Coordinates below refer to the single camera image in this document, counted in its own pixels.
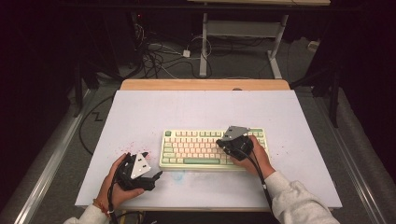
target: mechanical keyboard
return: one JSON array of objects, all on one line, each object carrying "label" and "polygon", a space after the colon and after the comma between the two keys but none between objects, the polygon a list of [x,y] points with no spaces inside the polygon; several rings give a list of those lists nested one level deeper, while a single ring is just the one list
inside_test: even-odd
[{"label": "mechanical keyboard", "polygon": [[[238,171],[245,170],[230,160],[216,141],[220,130],[166,130],[163,132],[160,167],[164,170]],[[263,128],[249,129],[269,155]]]}]

